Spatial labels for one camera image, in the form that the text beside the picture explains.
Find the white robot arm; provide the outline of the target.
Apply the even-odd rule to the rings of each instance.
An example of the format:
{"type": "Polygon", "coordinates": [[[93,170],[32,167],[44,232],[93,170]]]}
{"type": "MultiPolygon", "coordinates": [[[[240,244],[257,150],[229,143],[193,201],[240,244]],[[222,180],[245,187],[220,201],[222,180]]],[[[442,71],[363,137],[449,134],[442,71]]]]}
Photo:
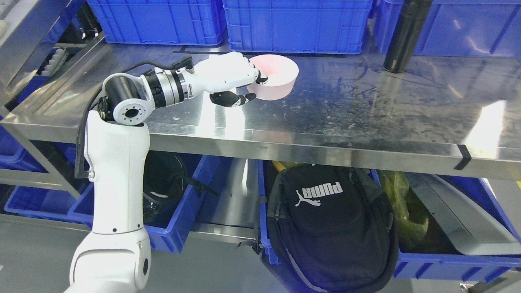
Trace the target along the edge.
{"type": "Polygon", "coordinates": [[[83,113],[76,176],[94,185],[92,230],[77,247],[68,293],[136,293],[149,280],[151,244],[142,191],[156,108],[193,98],[207,87],[192,66],[155,66],[147,74],[109,75],[83,113]]]}

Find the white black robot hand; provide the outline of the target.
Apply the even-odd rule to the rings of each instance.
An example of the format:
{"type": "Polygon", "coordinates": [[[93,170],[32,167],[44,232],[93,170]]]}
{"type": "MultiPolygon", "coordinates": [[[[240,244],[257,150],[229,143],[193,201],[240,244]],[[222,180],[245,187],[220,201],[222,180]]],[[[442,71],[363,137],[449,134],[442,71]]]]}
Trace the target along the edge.
{"type": "Polygon", "coordinates": [[[207,92],[213,104],[223,107],[242,106],[256,98],[255,93],[236,94],[233,88],[252,83],[264,85],[268,81],[268,76],[240,52],[228,52],[200,61],[190,70],[185,68],[182,76],[188,84],[190,98],[207,92]]]}

